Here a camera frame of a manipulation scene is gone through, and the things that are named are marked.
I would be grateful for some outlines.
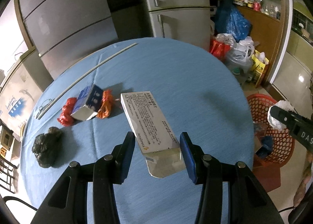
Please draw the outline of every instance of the white wall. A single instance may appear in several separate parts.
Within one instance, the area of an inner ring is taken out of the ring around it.
[[[10,0],[0,17],[0,70],[4,70],[4,74],[7,75],[15,61],[27,50],[16,18],[14,1]]]

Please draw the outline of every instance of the red bag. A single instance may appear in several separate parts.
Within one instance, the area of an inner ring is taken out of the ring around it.
[[[58,122],[63,126],[71,126],[74,123],[74,118],[71,117],[74,105],[77,101],[77,98],[69,98],[66,101],[66,104],[62,107],[62,113],[60,117],[57,118]]]
[[[225,60],[225,54],[230,50],[230,46],[217,40],[211,40],[209,52],[220,61]]]

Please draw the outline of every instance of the blue box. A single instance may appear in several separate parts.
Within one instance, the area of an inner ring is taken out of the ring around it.
[[[103,90],[97,85],[89,85],[80,91],[71,116],[76,120],[87,121],[97,115],[101,107]]]

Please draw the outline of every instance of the round table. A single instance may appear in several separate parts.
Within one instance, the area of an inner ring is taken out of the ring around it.
[[[36,109],[56,98],[81,75],[112,54],[137,42],[78,82],[40,119]],[[94,118],[62,127],[57,118],[67,98],[89,84],[112,89],[113,95],[151,91],[175,135],[188,132],[192,142],[220,162],[244,161],[252,167],[253,123],[242,89],[230,71],[207,51],[172,39],[128,40],[101,49],[60,75],[42,94],[22,139],[21,174],[33,206],[39,207],[72,160],[81,165],[111,153],[130,131],[123,110],[107,119]],[[63,146],[53,167],[39,167],[32,145],[35,137],[56,126],[64,132]],[[121,223],[194,223],[201,185],[187,171],[158,179],[150,176],[136,143],[127,179],[114,185]],[[93,223],[92,183],[88,188],[88,223]],[[222,223],[227,223],[228,195],[224,184]]]

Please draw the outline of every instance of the blue plastic bag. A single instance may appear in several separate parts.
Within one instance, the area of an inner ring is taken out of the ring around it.
[[[218,33],[230,33],[236,42],[244,40],[250,31],[251,23],[244,18],[232,4],[233,0],[224,0],[215,17],[215,29]]]

